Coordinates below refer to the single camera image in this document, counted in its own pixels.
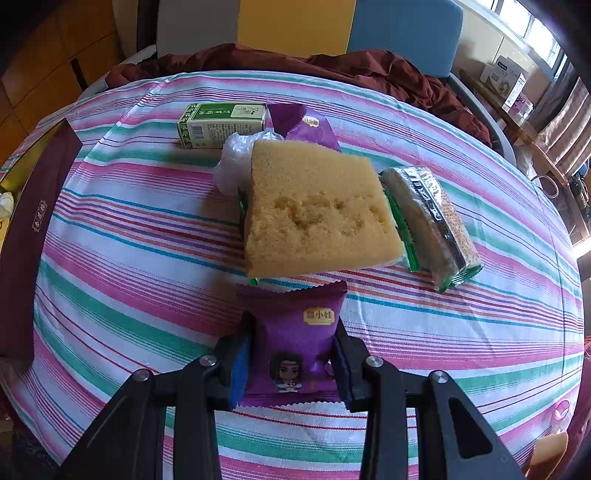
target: cartoon character illustration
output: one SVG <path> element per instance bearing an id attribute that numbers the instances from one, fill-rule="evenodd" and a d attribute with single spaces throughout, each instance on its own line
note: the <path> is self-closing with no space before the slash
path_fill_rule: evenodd
<path id="1" fill-rule="evenodd" d="M 269 373 L 279 393 L 297 393 L 301 388 L 301 366 L 300 355 L 290 353 L 273 355 L 269 364 Z"/>

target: chair backrest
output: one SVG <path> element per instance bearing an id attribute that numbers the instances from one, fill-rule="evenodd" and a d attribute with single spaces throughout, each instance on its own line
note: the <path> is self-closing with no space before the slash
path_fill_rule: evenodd
<path id="1" fill-rule="evenodd" d="M 446 78 L 463 17 L 453 0 L 357 0 L 348 51 L 390 50 L 421 73 Z"/>

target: table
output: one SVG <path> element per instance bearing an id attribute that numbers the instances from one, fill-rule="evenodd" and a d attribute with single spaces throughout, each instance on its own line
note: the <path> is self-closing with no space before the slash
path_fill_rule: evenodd
<path id="1" fill-rule="evenodd" d="M 167 372 L 236 326 L 245 283 L 235 199 L 212 179 L 219 151 L 180 147 L 176 120 L 198 100 L 305 102 L 346 153 L 376 170 L 427 165 L 485 263 L 439 294 L 398 267 L 262 280 L 286 290 L 346 280 L 342 318 L 372 354 L 418 374 L 445 369 L 519 463 L 574 407 L 583 358 L 576 261 L 555 208 L 497 153 L 428 113 L 380 93 L 273 72 L 143 80 L 43 120 L 10 164 L 65 116 L 83 142 L 51 218 L 37 278 L 35 360 L 2 364 L 0 383 L 49 454 L 63 460 L 129 374 Z M 171 478 L 173 411 L 164 476 Z M 366 418 L 342 404 L 216 413 L 225 479 L 357 478 Z M 416 425 L 409 416 L 411 476 Z"/>

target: plastic bag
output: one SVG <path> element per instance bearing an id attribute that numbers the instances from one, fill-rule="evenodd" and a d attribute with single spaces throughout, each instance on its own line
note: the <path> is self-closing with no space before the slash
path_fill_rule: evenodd
<path id="1" fill-rule="evenodd" d="M 286 140 L 315 143 L 341 152 L 330 123 L 324 115 L 301 103 L 268 105 L 273 129 Z"/>
<path id="2" fill-rule="evenodd" d="M 222 158 L 213 169 L 213 181 L 225 196 L 238 196 L 238 189 L 250 191 L 252 146 L 256 140 L 283 140 L 283 137 L 267 130 L 254 135 L 233 133 L 226 139 Z"/>

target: metal screw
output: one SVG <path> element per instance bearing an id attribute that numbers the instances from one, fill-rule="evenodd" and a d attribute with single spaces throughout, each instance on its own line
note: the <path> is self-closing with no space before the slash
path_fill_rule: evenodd
<path id="1" fill-rule="evenodd" d="M 144 382 L 150 377 L 150 371 L 146 368 L 140 368 L 131 375 L 136 382 Z"/>
<path id="2" fill-rule="evenodd" d="M 431 374 L 431 378 L 437 383 L 447 383 L 449 380 L 449 375 L 441 370 L 435 370 Z"/>
<path id="3" fill-rule="evenodd" d="M 217 363 L 217 358 L 210 354 L 203 355 L 199 359 L 199 363 L 202 364 L 204 367 L 213 367 Z"/>
<path id="4" fill-rule="evenodd" d="M 370 367 L 381 367 L 384 364 L 384 359 L 380 356 L 371 355 L 365 359 L 365 363 Z"/>

